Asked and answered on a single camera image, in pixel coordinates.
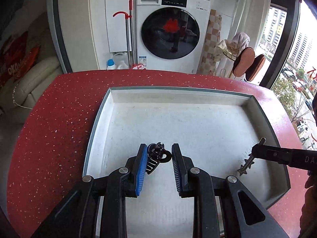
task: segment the sofa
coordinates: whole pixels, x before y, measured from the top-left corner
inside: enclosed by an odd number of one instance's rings
[[[15,123],[25,122],[31,112],[28,108],[33,108],[52,81],[63,74],[53,45],[46,12],[34,20],[28,28],[26,53],[37,44],[41,47],[34,66],[18,81],[14,81],[14,77],[10,78],[0,90],[0,108],[7,118]]]

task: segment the washing machine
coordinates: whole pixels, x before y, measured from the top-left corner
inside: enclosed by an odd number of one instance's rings
[[[138,62],[151,70],[196,73],[210,0],[137,0]]]

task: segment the red countertop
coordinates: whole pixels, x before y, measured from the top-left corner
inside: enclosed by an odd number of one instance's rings
[[[220,89],[256,97],[281,147],[301,148],[273,92],[214,76],[150,70],[89,71],[57,77],[34,106],[10,165],[7,208],[12,226],[28,238],[76,181],[81,179],[88,139],[109,87],[181,86]],[[307,171],[289,168],[291,190],[270,213],[291,238],[299,235]]]

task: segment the brown slipper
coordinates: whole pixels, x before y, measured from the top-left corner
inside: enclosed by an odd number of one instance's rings
[[[247,81],[251,82],[254,80],[255,76],[258,74],[260,69],[265,63],[265,56],[259,55],[254,59],[253,64],[250,66],[249,69],[245,72],[245,78]]]
[[[233,64],[232,72],[236,77],[241,77],[254,62],[255,53],[253,48],[245,48]]]

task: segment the washing machine door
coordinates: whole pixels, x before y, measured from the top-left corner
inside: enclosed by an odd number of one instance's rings
[[[199,41],[199,27],[187,11],[165,7],[151,13],[141,28],[145,47],[157,57],[178,59],[190,54]]]

